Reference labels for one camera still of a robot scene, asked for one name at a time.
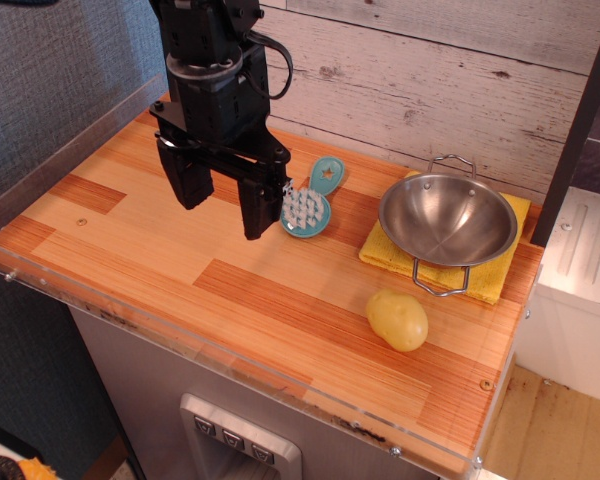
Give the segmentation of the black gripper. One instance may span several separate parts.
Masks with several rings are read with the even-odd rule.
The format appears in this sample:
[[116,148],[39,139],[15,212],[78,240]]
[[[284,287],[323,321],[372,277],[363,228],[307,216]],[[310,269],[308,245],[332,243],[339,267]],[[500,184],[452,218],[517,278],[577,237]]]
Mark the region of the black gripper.
[[214,192],[212,172],[238,182],[247,240],[280,219],[290,153],[268,130],[267,43],[173,43],[165,49],[172,98],[151,108],[163,170],[179,203]]

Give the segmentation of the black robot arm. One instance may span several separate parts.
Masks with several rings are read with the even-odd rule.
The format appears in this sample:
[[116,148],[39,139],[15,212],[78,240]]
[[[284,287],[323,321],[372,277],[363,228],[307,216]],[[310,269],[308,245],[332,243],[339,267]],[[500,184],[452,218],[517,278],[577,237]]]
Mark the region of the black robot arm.
[[213,173],[236,181],[244,234],[255,240],[281,216],[291,154],[268,130],[267,49],[289,51],[254,31],[256,1],[154,1],[170,101],[156,101],[157,148],[180,204],[191,210],[214,191]]

